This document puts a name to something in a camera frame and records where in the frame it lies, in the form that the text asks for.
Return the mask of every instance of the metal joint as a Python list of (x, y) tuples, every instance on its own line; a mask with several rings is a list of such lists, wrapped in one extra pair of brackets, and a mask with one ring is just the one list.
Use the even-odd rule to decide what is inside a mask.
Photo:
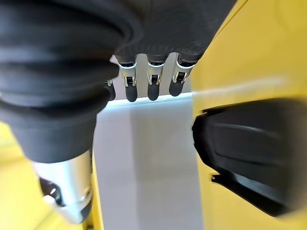
[(158, 66), (152, 65), (151, 63), (148, 62), (148, 68), (147, 68), (147, 79), (148, 79), (148, 84), (152, 85), (153, 84), (153, 75), (157, 75), (157, 82), (156, 84), (159, 85), (161, 82), (161, 76), (163, 72), (163, 66), (164, 63)]
[(93, 198), (90, 151), (62, 162), (33, 162), (33, 167), (43, 200), (70, 223), (82, 223), (90, 213)]
[(122, 66), (121, 64), (119, 64), (120, 72), (121, 72), (121, 75), (123, 77), (124, 84), (125, 84), (126, 87), (128, 87), (128, 79), (127, 78), (129, 78), (129, 77), (132, 78), (132, 85), (136, 86), (136, 79), (137, 79), (136, 65), (137, 65), (136, 62), (134, 63), (133, 66), (130, 66), (130, 67), (125, 67), (125, 66)]
[(181, 84), (184, 84), (188, 78), (188, 76), (190, 75), (193, 67), (195, 66), (192, 65), (192, 66), (188, 66), (188, 67), (185, 67), (185, 66), (182, 66), (178, 63), (178, 59), (176, 61), (176, 64), (174, 65), (174, 69), (173, 69), (173, 83), (176, 83), (177, 82), (177, 78), (178, 78), (178, 75), (179, 73), (182, 73), (184, 74), (183, 76), (183, 79), (181, 81)]

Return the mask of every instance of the robotic hand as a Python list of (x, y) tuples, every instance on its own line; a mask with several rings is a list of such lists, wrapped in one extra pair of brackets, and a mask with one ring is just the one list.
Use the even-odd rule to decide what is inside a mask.
[(91, 210), (96, 114), (118, 66), (135, 101), (136, 56), (148, 57), (148, 96), (177, 52), (176, 96), (234, 0), (10, 0), (0, 3), (0, 120), (39, 178), (44, 200), (71, 223)]

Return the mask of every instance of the yellow panel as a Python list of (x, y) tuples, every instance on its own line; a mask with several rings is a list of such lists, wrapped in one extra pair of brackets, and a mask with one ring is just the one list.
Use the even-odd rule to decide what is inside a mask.
[[(306, 97), (307, 1), (241, 0), (192, 72), (201, 110), (275, 97)], [(307, 210), (272, 218), (224, 187), (198, 158), (206, 230), (306, 230)]]
[(0, 123), (0, 229), (81, 230), (43, 202), (31, 163), (7, 125)]
[(94, 154), (93, 154), (92, 185), (93, 185), (93, 192), (94, 192), (93, 193), (93, 206), (92, 206), (92, 212), (91, 212), (92, 225), (95, 230), (104, 230)]

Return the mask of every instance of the metal bracket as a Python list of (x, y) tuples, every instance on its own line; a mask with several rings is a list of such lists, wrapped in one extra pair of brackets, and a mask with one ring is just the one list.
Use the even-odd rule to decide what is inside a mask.
[(110, 79), (110, 80), (107, 80), (107, 85), (110, 87), (112, 84), (113, 84), (113, 81), (112, 81), (112, 79)]
[(67, 161), (33, 162), (33, 167), (41, 182), (43, 199), (69, 222), (83, 222), (93, 198), (90, 151)]
[(162, 72), (163, 72), (163, 66), (164, 63), (158, 66), (152, 65), (151, 63), (148, 62), (148, 68), (147, 68), (147, 79), (148, 79), (148, 84), (152, 85), (153, 81), (152, 81), (152, 77), (153, 75), (157, 75), (157, 85), (160, 85), (161, 82), (161, 76), (162, 76)]
[(129, 66), (129, 67), (125, 67), (119, 64), (120, 72), (121, 72), (121, 75), (123, 77), (124, 84), (126, 87), (128, 87), (128, 80), (127, 80), (128, 77), (132, 78), (132, 85), (136, 86), (136, 79), (137, 79), (136, 65), (137, 65), (137, 62), (135, 62), (134, 65)]
[(188, 67), (185, 67), (185, 66), (182, 66), (178, 63), (178, 59), (176, 60), (176, 64), (174, 65), (174, 69), (173, 69), (173, 83), (176, 83), (177, 82), (177, 78), (178, 78), (178, 75), (179, 73), (182, 73), (184, 74), (183, 76), (183, 79), (181, 81), (181, 84), (184, 84), (188, 78), (188, 76), (190, 75), (193, 67), (195, 66), (192, 65), (192, 66), (188, 66)]

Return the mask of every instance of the black rubber sleeve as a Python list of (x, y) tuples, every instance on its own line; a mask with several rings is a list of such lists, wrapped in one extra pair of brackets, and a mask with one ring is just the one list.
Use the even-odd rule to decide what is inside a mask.
[(50, 1), (0, 3), (0, 120), (24, 154), (53, 163), (92, 147), (109, 62), (124, 33), (103, 15)]

